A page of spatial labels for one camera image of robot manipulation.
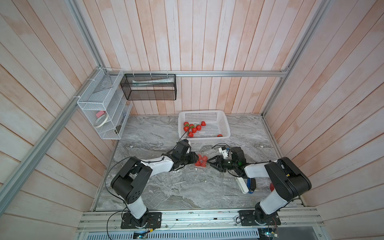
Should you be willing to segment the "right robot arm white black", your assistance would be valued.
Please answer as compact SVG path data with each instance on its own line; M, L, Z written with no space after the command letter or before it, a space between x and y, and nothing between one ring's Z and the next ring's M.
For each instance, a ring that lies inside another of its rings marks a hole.
M308 177L287 157L276 161L248 163L240 147L220 148L220 154L207 160L220 172L234 171L236 178L269 178L271 193L255 205L254 210L239 211L242 226L280 225L277 212L296 197L312 188Z

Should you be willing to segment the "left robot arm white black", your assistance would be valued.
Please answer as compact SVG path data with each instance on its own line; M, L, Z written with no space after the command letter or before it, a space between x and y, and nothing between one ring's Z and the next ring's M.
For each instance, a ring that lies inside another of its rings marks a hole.
M198 155L192 152L190 142L181 140L172 150L155 159L129 157L112 179L111 188L127 204L131 216L135 220L141 220L148 212L141 195L150 177L177 171L186 165L197 163L198 160Z

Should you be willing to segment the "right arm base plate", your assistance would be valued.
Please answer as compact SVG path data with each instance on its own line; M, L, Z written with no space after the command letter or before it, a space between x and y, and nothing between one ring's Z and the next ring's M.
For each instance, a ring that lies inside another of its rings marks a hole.
M266 215L262 210L241 210L239 219L242 226L280 226L281 221L278 213Z

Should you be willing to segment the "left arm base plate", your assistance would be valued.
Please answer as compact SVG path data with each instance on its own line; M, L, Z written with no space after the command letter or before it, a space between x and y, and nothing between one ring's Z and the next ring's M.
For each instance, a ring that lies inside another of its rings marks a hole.
M131 213L124 213L121 223L121 229L158 229L161 227L161 212L145 212L145 214L136 219Z

